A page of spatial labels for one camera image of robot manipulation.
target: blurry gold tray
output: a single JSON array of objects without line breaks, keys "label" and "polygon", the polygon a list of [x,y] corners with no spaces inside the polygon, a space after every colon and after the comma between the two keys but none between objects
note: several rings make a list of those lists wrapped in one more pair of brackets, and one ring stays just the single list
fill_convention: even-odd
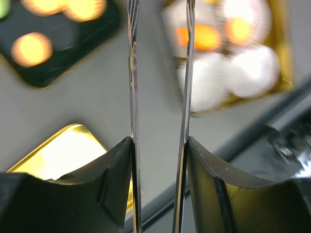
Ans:
[{"label": "blurry gold tray", "polygon": [[[164,7],[169,6],[172,2],[178,0],[167,0],[164,4]],[[287,8],[287,1],[285,0],[265,0],[272,11],[272,28],[267,37],[264,41],[264,45],[269,46],[275,50],[277,53],[279,63],[280,63],[280,75],[278,82],[276,85],[266,94],[263,94],[256,98],[251,99],[244,99],[237,97],[235,95],[230,95],[227,100],[217,109],[212,111],[206,112],[199,112],[199,113],[191,113],[193,116],[202,116],[207,112],[213,112],[219,109],[224,109],[231,107],[235,104],[248,102],[255,99],[260,99],[263,97],[270,96],[272,94],[281,92],[281,91],[292,91],[294,88],[294,71],[292,65],[292,46],[289,37],[289,28],[288,28],[288,8]],[[184,58],[177,58],[177,64],[180,65]]]},{"label": "blurry gold tray", "polygon": [[[107,150],[81,124],[61,129],[15,164],[8,172],[26,172],[43,180],[57,180],[98,157]],[[133,207],[133,185],[130,183],[127,211]]]}]

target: metal machine part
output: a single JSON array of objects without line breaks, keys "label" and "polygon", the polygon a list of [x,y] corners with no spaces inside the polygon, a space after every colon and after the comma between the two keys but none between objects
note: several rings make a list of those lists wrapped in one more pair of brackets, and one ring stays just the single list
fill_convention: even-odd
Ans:
[{"label": "metal machine part", "polygon": [[194,50],[194,25],[195,25],[195,0],[187,0],[187,29],[188,47],[184,90],[184,110],[181,122],[178,165],[176,175],[176,191],[173,213],[173,233],[181,233],[183,206],[186,191],[187,153],[189,139],[190,103],[192,89],[193,50]]},{"label": "metal machine part", "polygon": [[140,154],[138,131],[138,97],[137,97],[137,20],[139,0],[128,1],[128,42],[129,42],[129,76],[131,101],[132,133],[132,176],[133,176],[133,225],[134,233],[142,232],[141,224],[141,187],[140,187]]},{"label": "metal machine part", "polygon": [[270,139],[277,155],[288,166],[301,166],[292,177],[311,175],[311,120],[310,110],[296,118],[289,126]]}]

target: dark green tray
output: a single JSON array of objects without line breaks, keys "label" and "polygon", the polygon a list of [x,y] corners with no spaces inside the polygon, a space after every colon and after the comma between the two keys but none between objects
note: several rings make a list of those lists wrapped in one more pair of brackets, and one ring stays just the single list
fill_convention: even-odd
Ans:
[{"label": "dark green tray", "polygon": [[[12,0],[10,13],[0,20],[0,53],[26,83],[46,87],[110,39],[119,30],[121,20],[121,10],[113,0],[107,0],[106,11],[100,18],[83,23],[73,22],[63,13],[35,16],[19,0]],[[32,32],[45,34],[54,48],[63,49],[55,49],[52,57],[42,64],[24,68],[12,60],[11,47],[16,39]],[[66,45],[73,33],[78,33],[77,39]]]}]

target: gray table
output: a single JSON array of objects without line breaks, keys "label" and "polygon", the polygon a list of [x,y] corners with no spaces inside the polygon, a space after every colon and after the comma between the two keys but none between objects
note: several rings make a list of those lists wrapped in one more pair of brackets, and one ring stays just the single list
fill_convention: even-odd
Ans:
[{"label": "gray table", "polygon": [[[124,13],[126,0],[123,1]],[[162,48],[159,2],[140,1],[138,22],[138,98],[143,213],[172,192],[177,167],[181,99],[173,67]],[[295,78],[311,73],[311,1],[290,1]],[[108,148],[130,135],[128,42],[121,32],[106,46],[45,90],[25,85],[0,63],[0,170],[5,171],[41,142],[71,123],[82,123]],[[193,118],[190,134],[216,151],[283,94]]]}]

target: thin metal strip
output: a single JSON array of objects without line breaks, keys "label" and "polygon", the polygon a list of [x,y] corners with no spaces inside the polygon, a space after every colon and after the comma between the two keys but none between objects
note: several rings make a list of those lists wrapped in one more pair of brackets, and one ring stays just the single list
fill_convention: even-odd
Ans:
[{"label": "thin metal strip", "polygon": [[128,1],[128,41],[129,41],[129,76],[131,103],[131,130],[133,140],[132,176],[133,176],[133,226],[134,233],[142,233],[141,224],[141,186],[140,154],[138,131],[138,97],[137,97],[137,20],[139,0]]},{"label": "thin metal strip", "polygon": [[181,123],[177,176],[176,176],[176,192],[175,192],[174,214],[173,214],[173,233],[181,233],[183,207],[185,201],[190,103],[191,103],[191,89],[192,89],[192,70],[193,70],[194,26],[195,26],[195,0],[187,0],[187,28],[188,28],[189,41],[187,47],[184,110]]}]

